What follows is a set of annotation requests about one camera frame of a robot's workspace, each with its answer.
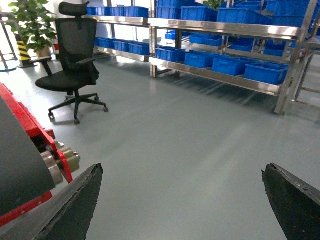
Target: yellow and black striped post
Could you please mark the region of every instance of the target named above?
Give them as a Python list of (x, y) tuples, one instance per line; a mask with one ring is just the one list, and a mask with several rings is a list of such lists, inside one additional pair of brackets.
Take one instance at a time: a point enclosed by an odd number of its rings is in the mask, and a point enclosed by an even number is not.
[(19, 34), (15, 34), (15, 40), (18, 45), (19, 56), (20, 56), (20, 65), (18, 68), (25, 69), (30, 67), (35, 67), (33, 63), (30, 62), (31, 58), (28, 54), (25, 43), (22, 41), (22, 38)]

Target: chair seat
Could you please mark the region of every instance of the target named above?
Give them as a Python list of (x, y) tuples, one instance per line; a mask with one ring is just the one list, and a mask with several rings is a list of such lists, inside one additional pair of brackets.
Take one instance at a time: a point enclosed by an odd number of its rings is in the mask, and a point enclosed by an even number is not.
[(51, 76), (45, 76), (35, 82), (39, 88), (55, 92), (74, 92), (86, 85), (93, 85), (88, 72), (59, 71)]

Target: red machine frame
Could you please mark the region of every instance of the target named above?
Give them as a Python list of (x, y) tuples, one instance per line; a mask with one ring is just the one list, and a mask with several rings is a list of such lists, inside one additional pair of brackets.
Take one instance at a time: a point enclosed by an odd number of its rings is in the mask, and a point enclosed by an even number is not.
[[(29, 135), (30, 138), (41, 136), (45, 145), (51, 149), (51, 153), (59, 159), (63, 169), (61, 173), (68, 183), (73, 181), (71, 170), (67, 162), (66, 156), (61, 150), (57, 149), (54, 139), (56, 139), (55, 133), (52, 129), (44, 130), (40, 123), (35, 117), (29, 112), (29, 110), (21, 103), (18, 102), (14, 97), (13, 93), (2, 83), (0, 83), (0, 96), (3, 98), (5, 103), (8, 105), (13, 115), (22, 125), (23, 129)], [(8, 212), (7, 214), (0, 216), (0, 227), (8, 224), (14, 219), (24, 215), (25, 213), (35, 209), (39, 205), (47, 202), (52, 198), (51, 191), (39, 196), (30, 202), (16, 208), (15, 210)]]

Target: mesh backrest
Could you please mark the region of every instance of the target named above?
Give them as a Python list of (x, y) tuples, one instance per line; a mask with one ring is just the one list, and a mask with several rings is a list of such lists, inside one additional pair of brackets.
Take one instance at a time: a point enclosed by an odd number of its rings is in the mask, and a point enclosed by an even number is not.
[(96, 40), (97, 21), (89, 18), (60, 18), (55, 20), (60, 61), (64, 71), (88, 71), (77, 62), (92, 58)]

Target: chair headrest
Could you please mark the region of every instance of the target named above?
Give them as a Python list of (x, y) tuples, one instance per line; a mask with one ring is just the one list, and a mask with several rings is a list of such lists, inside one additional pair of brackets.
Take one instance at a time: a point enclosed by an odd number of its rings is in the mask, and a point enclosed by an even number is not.
[(59, 13), (67, 16), (74, 16), (79, 18), (81, 16), (87, 15), (88, 9), (87, 6), (90, 2), (82, 3), (82, 4), (72, 4), (68, 2), (61, 2), (59, 4)]

